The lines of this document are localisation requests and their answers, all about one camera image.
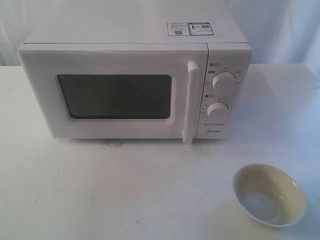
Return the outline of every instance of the microwave top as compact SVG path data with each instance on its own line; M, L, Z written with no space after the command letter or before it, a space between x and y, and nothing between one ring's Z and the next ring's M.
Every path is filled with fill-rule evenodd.
M220 0L67 0L24 42L247 43Z

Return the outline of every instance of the brand logo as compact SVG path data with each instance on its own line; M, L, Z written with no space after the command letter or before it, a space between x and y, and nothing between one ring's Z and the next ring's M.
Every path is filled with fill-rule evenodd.
M207 134L217 134L217 133L221 133L220 130L213 130L213 129L207 129L207 130L205 130L205 132L206 132Z

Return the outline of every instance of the control panel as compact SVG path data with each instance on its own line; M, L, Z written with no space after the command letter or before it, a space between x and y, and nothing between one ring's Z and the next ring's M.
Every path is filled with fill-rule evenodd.
M231 123L251 59L247 43L208 43L197 138L223 139Z

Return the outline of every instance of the door handle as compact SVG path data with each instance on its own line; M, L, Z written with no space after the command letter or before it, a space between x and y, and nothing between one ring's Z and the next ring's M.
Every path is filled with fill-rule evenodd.
M200 82L199 65L195 61L189 61L184 126L182 130L183 143L185 144L190 144L193 141L195 111L196 111L199 82Z

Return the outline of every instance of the timer knob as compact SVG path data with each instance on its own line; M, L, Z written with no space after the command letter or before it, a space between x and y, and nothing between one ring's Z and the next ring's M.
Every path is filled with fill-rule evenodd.
M222 102L215 102L211 104L206 113L211 121L214 123L224 123L229 118L229 108L226 104Z
M212 87L218 95L229 95L236 90L237 81L232 73L225 71L214 76Z

